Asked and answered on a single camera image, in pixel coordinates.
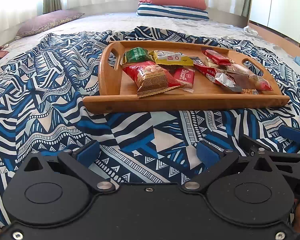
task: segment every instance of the black mechanical arm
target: black mechanical arm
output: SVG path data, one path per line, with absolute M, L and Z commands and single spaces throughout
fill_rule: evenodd
M 72 152 L 30 153 L 4 192 L 12 223 L 0 239 L 300 240 L 286 223 L 300 199 L 300 154 L 247 136 L 239 140 L 247 157 L 200 143 L 220 161 L 185 184 L 118 189 Z

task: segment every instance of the yellow snack package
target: yellow snack package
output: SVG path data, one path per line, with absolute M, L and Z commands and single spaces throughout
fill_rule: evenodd
M 149 52 L 154 62 L 162 65 L 193 66 L 193 60 L 180 52 L 153 50 Z

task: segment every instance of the floor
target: floor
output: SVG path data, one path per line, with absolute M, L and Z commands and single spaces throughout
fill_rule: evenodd
M 269 41 L 273 44 L 276 44 L 283 48 L 288 54 L 290 54 L 293 57 L 299 56 L 300 57 L 300 48 L 293 44 L 292 42 L 286 40 L 283 37 L 280 37 L 279 35 L 272 33 L 271 31 L 268 31 L 262 27 L 259 27 L 255 24 L 249 23 L 249 26 L 252 29 L 255 29 L 258 34 L 265 39 L 266 41 Z

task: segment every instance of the white bed sheet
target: white bed sheet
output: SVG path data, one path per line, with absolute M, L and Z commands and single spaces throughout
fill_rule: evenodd
M 48 33 L 71 34 L 81 31 L 102 32 L 106 30 L 132 31 L 137 26 L 163 28 L 195 36 L 211 38 L 249 40 L 255 46 L 263 47 L 274 52 L 283 62 L 300 75 L 300 66 L 295 63 L 293 61 L 293 57 L 288 55 L 282 48 L 263 40 L 261 36 L 254 36 L 245 33 L 241 28 L 212 21 L 206 22 L 167 17 L 137 16 L 135 13 L 115 13 L 88 16 L 62 24 L 43 33 L 14 41 L 6 49 L 9 53 L 0 60 L 0 66 L 6 64 L 10 59 L 20 53 L 35 47 L 42 37 Z

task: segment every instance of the purple pillow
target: purple pillow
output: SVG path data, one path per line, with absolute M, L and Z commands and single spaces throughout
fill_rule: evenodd
M 72 10 L 58 10 L 32 18 L 24 22 L 15 39 L 35 35 L 52 29 L 58 25 L 79 19 L 84 13 Z

